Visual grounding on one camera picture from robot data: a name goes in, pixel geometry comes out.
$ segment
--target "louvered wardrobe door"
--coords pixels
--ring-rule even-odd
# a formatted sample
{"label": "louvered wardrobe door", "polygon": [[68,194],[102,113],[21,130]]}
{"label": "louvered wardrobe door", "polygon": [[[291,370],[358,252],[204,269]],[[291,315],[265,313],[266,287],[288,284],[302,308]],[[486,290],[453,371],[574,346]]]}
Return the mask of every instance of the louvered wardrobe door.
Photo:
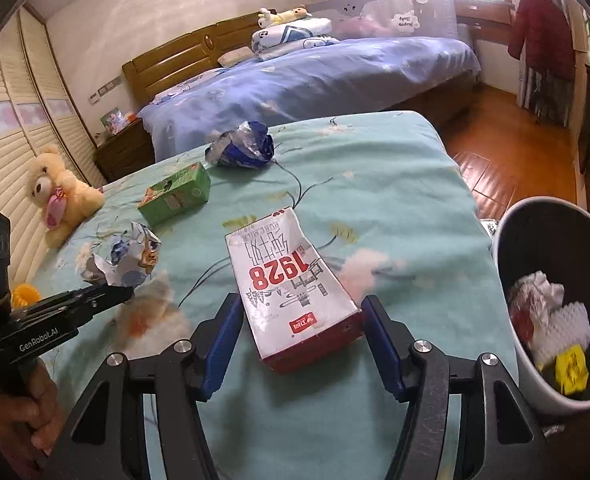
{"label": "louvered wardrobe door", "polygon": [[26,172],[34,158],[0,69],[0,212],[11,220],[12,284],[29,280],[46,252],[40,210],[24,194]]}
{"label": "louvered wardrobe door", "polygon": [[82,173],[55,135],[50,118],[35,91],[19,37],[16,14],[0,32],[0,66],[11,104],[34,152],[40,153],[46,144],[55,144],[66,167],[84,180]]}
{"label": "louvered wardrobe door", "polygon": [[24,7],[19,17],[28,62],[57,133],[89,183],[102,186],[106,180],[93,162],[95,146],[69,101],[53,60],[46,29]]}

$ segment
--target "curtain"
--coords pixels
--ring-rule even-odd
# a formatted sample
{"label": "curtain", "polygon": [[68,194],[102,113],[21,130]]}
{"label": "curtain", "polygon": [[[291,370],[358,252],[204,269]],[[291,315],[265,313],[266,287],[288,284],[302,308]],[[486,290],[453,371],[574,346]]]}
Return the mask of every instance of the curtain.
{"label": "curtain", "polygon": [[[568,11],[569,0],[553,0],[553,3],[562,9],[566,21],[570,25]],[[520,5],[520,0],[512,0],[515,9]],[[556,78],[553,75],[542,76],[526,66],[526,48],[521,52],[520,59],[520,91],[517,95],[517,104],[521,108],[533,110],[538,116],[549,118],[552,121],[568,126],[569,113],[572,104],[572,83]],[[547,95],[552,102],[547,104],[545,100],[533,99],[533,96]]]}

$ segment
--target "wooden headboard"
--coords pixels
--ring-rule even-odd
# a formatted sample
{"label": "wooden headboard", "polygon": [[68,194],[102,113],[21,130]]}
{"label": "wooden headboard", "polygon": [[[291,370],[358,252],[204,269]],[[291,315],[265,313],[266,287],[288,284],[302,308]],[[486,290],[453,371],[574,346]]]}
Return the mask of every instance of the wooden headboard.
{"label": "wooden headboard", "polygon": [[257,12],[200,28],[155,47],[122,65],[140,106],[156,94],[211,68],[217,58],[240,46],[249,46],[259,30]]}

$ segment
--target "blue gripper pad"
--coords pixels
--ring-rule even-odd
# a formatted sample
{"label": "blue gripper pad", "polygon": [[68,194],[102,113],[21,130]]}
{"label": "blue gripper pad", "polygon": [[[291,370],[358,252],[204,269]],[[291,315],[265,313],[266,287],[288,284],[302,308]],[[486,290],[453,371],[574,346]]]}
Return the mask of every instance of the blue gripper pad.
{"label": "blue gripper pad", "polygon": [[204,400],[210,399],[221,387],[239,331],[242,329],[244,306],[239,294],[229,294],[226,297],[214,320],[219,323],[220,328],[204,360],[204,382],[201,386]]}
{"label": "blue gripper pad", "polygon": [[361,311],[364,334],[379,370],[379,377],[387,392],[393,394],[398,402],[405,402],[406,388],[401,376],[401,359],[384,325],[384,322],[390,324],[392,321],[377,296],[366,296],[361,302]]}

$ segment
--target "bed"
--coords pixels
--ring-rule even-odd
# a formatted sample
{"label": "bed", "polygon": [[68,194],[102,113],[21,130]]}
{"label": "bed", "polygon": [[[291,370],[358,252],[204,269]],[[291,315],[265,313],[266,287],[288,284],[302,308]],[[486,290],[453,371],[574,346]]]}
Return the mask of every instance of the bed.
{"label": "bed", "polygon": [[[236,289],[224,235],[295,206],[305,234],[357,301],[377,294],[412,334],[451,355],[492,351],[516,377],[490,239],[457,164],[424,118],[380,112],[274,126],[270,133],[274,163],[263,171],[208,168],[209,202],[153,229],[162,242],[159,264],[136,295],[166,304],[168,314],[131,341],[128,356],[158,352],[212,317]],[[34,285],[43,295],[83,286],[80,262],[91,248],[105,251],[130,221],[142,221],[136,203],[146,187],[198,160],[201,147],[105,186],[104,207],[47,254]],[[44,356],[67,408],[117,349],[116,315],[99,314]],[[146,400],[147,447],[158,480],[152,403]],[[221,390],[200,405],[200,416],[222,479],[362,480],[384,478],[405,409],[385,391],[363,339],[280,376],[261,364],[246,326]],[[440,478],[450,478],[454,465],[458,414],[453,397]]]}
{"label": "bed", "polygon": [[[352,16],[373,3],[390,7],[393,2],[393,9],[404,4],[352,1]],[[315,16],[328,11],[331,16],[343,5],[344,0],[328,0],[309,7]],[[126,63],[124,73],[144,107],[139,117],[152,136],[155,160],[210,142],[244,120],[275,126],[395,109],[418,111],[439,128],[471,104],[479,64],[469,47],[454,39],[452,0],[422,5],[413,0],[406,8],[439,16],[441,22],[422,22],[427,37],[362,38],[271,61],[249,60],[161,104],[151,103],[156,94],[217,69],[221,54],[249,44],[259,30],[256,13],[185,34]],[[454,31],[444,24],[455,24]]]}

